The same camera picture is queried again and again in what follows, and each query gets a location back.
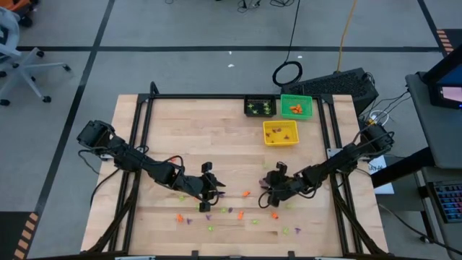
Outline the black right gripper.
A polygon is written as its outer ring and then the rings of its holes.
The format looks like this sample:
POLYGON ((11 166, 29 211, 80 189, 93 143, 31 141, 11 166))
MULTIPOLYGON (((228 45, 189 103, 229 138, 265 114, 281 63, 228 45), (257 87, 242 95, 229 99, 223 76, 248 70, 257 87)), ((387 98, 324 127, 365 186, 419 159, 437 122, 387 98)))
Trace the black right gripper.
POLYGON ((267 185, 260 186, 263 193, 261 196, 269 196, 267 202, 270 206, 278 207, 280 196, 286 191, 286 176, 287 166, 283 162, 276 164, 276 170, 272 170, 266 174, 265 177, 259 180, 259 183, 267 183, 267 185))

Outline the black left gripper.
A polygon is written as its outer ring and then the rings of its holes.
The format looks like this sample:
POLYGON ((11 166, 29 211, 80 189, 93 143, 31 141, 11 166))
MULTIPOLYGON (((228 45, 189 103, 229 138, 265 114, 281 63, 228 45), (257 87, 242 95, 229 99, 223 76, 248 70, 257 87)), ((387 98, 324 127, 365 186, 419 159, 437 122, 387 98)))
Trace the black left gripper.
POLYGON ((209 212, 211 209, 211 203, 209 202, 213 198, 219 198, 219 189, 217 187, 225 187, 226 185, 220 182, 217 177, 211 173, 212 163, 206 162, 201 166, 202 176, 200 179, 203 182, 203 187, 200 193, 200 212, 209 212))

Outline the yellow plastic mesh basket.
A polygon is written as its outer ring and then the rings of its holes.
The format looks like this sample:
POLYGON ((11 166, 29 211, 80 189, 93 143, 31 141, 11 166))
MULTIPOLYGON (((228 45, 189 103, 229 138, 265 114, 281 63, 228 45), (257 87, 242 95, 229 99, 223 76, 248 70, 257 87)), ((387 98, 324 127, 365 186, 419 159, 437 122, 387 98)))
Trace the yellow plastic mesh basket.
POLYGON ((292 146, 300 142, 297 130, 296 121, 264 121, 263 122, 263 140, 265 145, 270 147, 292 146), (281 132, 274 133, 272 129, 281 128, 281 132))

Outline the green plastic mesh basket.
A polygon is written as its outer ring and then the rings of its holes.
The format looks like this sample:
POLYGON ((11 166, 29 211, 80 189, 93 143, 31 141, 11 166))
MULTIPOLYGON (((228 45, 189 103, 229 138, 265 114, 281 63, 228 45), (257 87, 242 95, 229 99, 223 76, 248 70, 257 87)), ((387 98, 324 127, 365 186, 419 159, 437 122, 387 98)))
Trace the green plastic mesh basket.
POLYGON ((283 118, 308 120, 313 116, 313 99, 305 95, 288 95, 283 94, 281 98, 281 115, 283 118), (290 106, 297 106, 300 104, 302 107, 302 114, 295 114, 290 110, 290 106))

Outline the black plastic mesh basket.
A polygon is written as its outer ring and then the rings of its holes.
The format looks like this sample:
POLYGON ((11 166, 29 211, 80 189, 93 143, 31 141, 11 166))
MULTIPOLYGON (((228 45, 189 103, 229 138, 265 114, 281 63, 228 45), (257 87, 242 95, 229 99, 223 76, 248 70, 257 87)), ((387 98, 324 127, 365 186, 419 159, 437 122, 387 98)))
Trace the black plastic mesh basket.
POLYGON ((246 95, 244 97, 244 114, 247 117, 266 117, 271 118, 276 115, 276 97, 274 95, 246 95), (248 107, 248 104, 254 105, 253 109, 248 107), (269 103, 272 112, 271 116, 264 113, 264 103, 269 103), (258 115, 253 115, 252 110, 257 110, 258 115))

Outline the white paper sheet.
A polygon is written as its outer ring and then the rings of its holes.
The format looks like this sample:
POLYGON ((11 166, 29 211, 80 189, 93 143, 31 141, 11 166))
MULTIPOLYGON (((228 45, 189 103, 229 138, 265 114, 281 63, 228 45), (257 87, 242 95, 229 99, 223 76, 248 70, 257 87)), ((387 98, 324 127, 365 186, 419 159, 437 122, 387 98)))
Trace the white paper sheet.
MULTIPOLYGON (((369 161, 368 163, 368 169, 370 172, 370 175, 372 176, 379 170, 382 170, 387 167, 387 164, 385 162, 384 156, 376 157, 375 159, 369 161)), ((394 194, 394 189, 393 185, 391 183, 387 183, 385 185, 379 186, 375 188, 375 194, 376 195, 391 195, 394 194)))

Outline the black desk support bar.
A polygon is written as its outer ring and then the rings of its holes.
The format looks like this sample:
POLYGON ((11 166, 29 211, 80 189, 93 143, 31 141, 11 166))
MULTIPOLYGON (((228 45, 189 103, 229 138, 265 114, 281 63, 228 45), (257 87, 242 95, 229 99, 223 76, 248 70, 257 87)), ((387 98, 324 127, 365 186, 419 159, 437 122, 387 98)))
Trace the black desk support bar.
POLYGON ((426 147, 372 174, 372 185, 374 188, 377 188, 387 183, 394 182, 424 167, 434 165, 435 161, 432 152, 429 147, 426 147))

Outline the grey keyboard desk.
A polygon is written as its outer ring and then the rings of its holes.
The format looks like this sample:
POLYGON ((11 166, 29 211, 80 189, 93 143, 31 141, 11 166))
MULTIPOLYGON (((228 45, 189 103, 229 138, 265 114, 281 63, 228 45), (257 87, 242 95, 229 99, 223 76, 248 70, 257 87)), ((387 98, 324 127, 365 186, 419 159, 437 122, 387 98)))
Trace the grey keyboard desk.
POLYGON ((448 256, 453 260, 462 260, 462 222, 445 223, 430 193, 431 182, 462 181, 462 170, 427 167, 422 168, 421 173, 423 184, 418 192, 424 205, 421 216, 427 237, 421 237, 420 240, 430 243, 442 238, 441 243, 448 247, 448 256))

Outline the grey side desk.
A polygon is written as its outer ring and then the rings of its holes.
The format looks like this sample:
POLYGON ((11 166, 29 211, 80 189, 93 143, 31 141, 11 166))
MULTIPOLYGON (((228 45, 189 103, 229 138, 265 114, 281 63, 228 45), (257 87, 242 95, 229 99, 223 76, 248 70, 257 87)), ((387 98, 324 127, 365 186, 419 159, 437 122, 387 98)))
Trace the grey side desk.
POLYGON ((418 74, 405 80, 436 166, 462 169, 462 110, 431 104, 428 87, 418 74))

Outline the backlit keyboard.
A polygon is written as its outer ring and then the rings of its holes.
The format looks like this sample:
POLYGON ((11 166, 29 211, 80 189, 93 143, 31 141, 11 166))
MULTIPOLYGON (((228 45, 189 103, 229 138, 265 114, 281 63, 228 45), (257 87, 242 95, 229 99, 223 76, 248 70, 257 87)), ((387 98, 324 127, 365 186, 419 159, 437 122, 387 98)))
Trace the backlit keyboard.
POLYGON ((431 182, 430 193, 445 223, 462 222, 462 181, 431 182))

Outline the black monitor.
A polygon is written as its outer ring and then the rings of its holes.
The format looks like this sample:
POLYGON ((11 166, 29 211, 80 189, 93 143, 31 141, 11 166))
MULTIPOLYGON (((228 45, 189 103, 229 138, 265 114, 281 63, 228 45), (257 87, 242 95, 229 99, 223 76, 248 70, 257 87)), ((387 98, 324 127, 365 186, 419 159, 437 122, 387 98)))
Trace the black monitor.
POLYGON ((421 76, 433 106, 462 110, 462 45, 421 76))

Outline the white office chair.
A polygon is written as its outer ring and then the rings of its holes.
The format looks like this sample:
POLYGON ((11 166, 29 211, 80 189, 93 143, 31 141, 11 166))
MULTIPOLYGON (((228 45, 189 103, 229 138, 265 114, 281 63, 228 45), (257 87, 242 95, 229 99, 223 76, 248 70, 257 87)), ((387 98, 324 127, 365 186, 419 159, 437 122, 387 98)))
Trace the white office chair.
POLYGON ((36 58, 43 58, 45 53, 37 47, 24 54, 17 49, 19 43, 19 21, 18 14, 0 6, 0 79, 6 78, 5 83, 0 87, 0 105, 8 106, 10 101, 5 95, 16 85, 19 79, 23 79, 33 92, 44 102, 50 103, 51 97, 43 95, 36 85, 36 78, 33 71, 62 67, 66 72, 71 67, 62 62, 48 64, 34 64, 36 58))

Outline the black aluminium table frame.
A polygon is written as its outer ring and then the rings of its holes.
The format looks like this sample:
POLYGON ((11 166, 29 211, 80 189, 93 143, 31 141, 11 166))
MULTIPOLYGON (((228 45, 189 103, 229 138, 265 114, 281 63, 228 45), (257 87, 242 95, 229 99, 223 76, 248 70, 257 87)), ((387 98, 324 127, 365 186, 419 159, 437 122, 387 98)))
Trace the black aluminium table frame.
POLYGON ((100 191, 92 200, 82 243, 83 259, 130 256, 171 259, 385 259, 387 245, 375 192, 366 163, 358 160, 348 175, 329 176, 311 199, 293 196, 278 207, 265 207, 268 196, 259 180, 287 165, 287 176, 326 161, 328 148, 343 148, 359 132, 353 102, 336 96, 333 105, 315 99, 313 117, 296 121, 300 142, 270 147, 263 140, 264 121, 247 117, 243 95, 166 95, 152 88, 146 94, 118 98, 115 134, 154 160, 176 157, 187 176, 212 173, 225 184, 209 212, 200 201, 165 188, 147 172, 124 171, 114 162, 100 169, 100 191), (266 163, 269 168, 263 169, 266 163), (250 195, 243 196, 245 191, 250 195), (221 208, 232 207, 231 213, 221 208), (240 211, 243 219, 237 218, 240 211), (279 218, 275 220, 271 213, 279 218), (176 215, 183 216, 178 222, 176 215), (186 219, 192 219, 190 225, 186 219), (259 223, 253 225, 251 220, 259 223), (283 228, 289 228, 285 235, 283 228), (295 228, 301 228, 296 234, 295 228))

